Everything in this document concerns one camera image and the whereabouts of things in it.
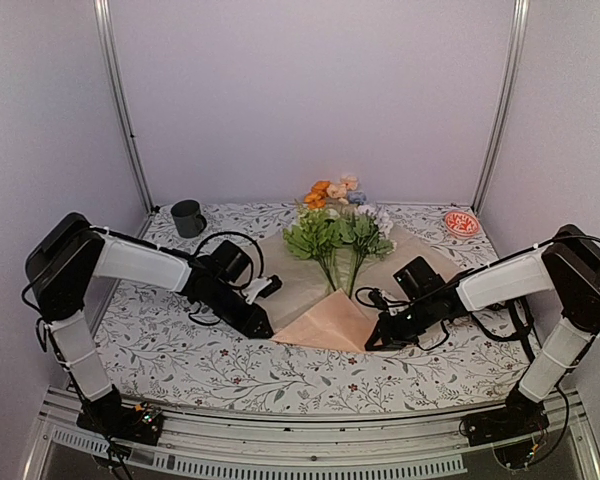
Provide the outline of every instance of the table surface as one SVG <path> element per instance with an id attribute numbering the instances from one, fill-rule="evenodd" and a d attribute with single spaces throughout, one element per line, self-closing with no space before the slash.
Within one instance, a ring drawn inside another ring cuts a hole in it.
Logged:
<path id="1" fill-rule="evenodd" d="M 444 215 L 458 207 L 385 208 L 397 225 L 462 268 L 497 258 L 483 232 L 468 240 L 447 233 Z M 178 237 L 168 212 L 163 207 L 155 215 L 144 238 L 193 251 L 200 239 Z M 205 205 L 203 213 L 208 227 L 201 237 L 238 230 L 263 239 L 287 227 L 295 218 L 295 207 Z M 216 245 L 212 241 L 209 248 Z M 175 293 L 120 283 L 96 343 L 111 380 L 123 394 L 249 412 L 416 413 L 502 400 L 528 365 L 519 342 L 491 342 L 467 319 L 449 325 L 449 340 L 431 352 L 410 347 L 351 354 L 248 340 L 224 323 L 212 328 L 195 325 L 188 318 L 191 311 L 188 301 Z M 513 332 L 506 312 L 485 311 L 478 317 L 498 335 Z M 205 322 L 213 318 L 210 312 L 200 313 Z M 432 338 L 431 343 L 439 340 Z M 538 347 L 535 338 L 531 342 Z"/>

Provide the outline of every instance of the wrapping paper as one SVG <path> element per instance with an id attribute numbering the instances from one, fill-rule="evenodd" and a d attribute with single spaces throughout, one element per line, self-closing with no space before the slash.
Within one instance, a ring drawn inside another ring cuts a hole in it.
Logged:
<path id="1" fill-rule="evenodd" d="M 401 227 L 394 227 L 390 238 L 396 242 L 396 250 L 384 260 L 367 258 L 356 285 L 378 287 L 395 298 L 406 299 L 393 274 L 416 257 L 424 257 L 445 280 L 460 270 Z M 327 296 L 327 283 L 317 262 L 294 257 L 281 235 L 263 241 L 260 247 L 267 259 L 266 274 L 276 273 L 284 282 L 282 289 L 258 302 L 267 311 L 276 332 L 273 340 L 304 347 L 365 352 L 364 345 L 373 331 L 378 310 L 350 300 L 342 290 Z M 343 255 L 341 251 L 338 255 L 338 271 L 344 282 L 349 275 L 344 267 L 350 265 L 351 251 L 348 252 Z M 423 340 L 437 335 L 438 329 L 432 327 Z"/>
<path id="2" fill-rule="evenodd" d="M 272 338 L 278 343 L 364 353 L 375 322 L 342 291 L 332 293 Z"/>

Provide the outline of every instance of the white flower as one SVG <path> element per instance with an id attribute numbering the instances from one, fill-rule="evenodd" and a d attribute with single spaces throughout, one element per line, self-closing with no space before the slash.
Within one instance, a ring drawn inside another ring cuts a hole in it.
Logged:
<path id="1" fill-rule="evenodd" d="M 389 238 L 389 232 L 393 228 L 393 221 L 389 214 L 384 210 L 379 210 L 376 214 L 375 224 L 378 226 L 380 234 L 384 238 Z"/>
<path id="2" fill-rule="evenodd" d="M 377 215 L 376 207 L 373 205 L 360 205 L 356 208 L 358 215 L 369 215 L 375 217 Z"/>

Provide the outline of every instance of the small red plate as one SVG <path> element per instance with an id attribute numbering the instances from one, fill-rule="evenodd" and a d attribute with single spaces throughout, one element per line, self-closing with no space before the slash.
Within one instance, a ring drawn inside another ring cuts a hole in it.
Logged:
<path id="1" fill-rule="evenodd" d="M 444 224 L 450 233 L 460 238 L 473 237 L 480 231 L 478 219 L 467 212 L 452 210 L 444 216 Z"/>

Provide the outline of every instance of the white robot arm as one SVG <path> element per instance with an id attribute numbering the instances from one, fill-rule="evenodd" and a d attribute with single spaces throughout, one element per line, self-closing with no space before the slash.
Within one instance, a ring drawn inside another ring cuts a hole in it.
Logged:
<path id="1" fill-rule="evenodd" d="M 38 304 L 31 306 L 39 311 L 58 362 L 85 404 L 78 425 L 149 444 L 157 442 L 161 430 L 157 411 L 122 406 L 120 394 L 102 366 L 83 311 L 92 277 L 124 279 L 177 292 L 191 302 L 205 303 L 247 337 L 269 338 L 273 330 L 267 314 L 253 298 L 268 296 L 281 282 L 275 276 L 258 279 L 254 282 L 258 291 L 251 288 L 249 295 L 242 295 L 232 282 L 248 266 L 254 268 L 249 256 L 227 240 L 210 255 L 190 255 L 93 227 L 78 213 L 67 215 L 29 255 L 25 269 L 30 283 L 23 299 L 31 289 Z"/>
<path id="2" fill-rule="evenodd" d="M 562 318 L 493 418 L 468 415 L 464 425 L 472 445 L 538 429 L 547 420 L 542 400 L 573 368 L 600 332 L 600 248 L 577 227 L 566 225 L 555 237 L 512 258 L 459 274 L 444 282 L 419 257 L 394 278 L 412 299 L 396 312 L 372 289 L 369 299 L 383 310 L 367 342 L 368 350 L 399 349 L 417 344 L 431 325 L 535 292 L 555 290 Z"/>

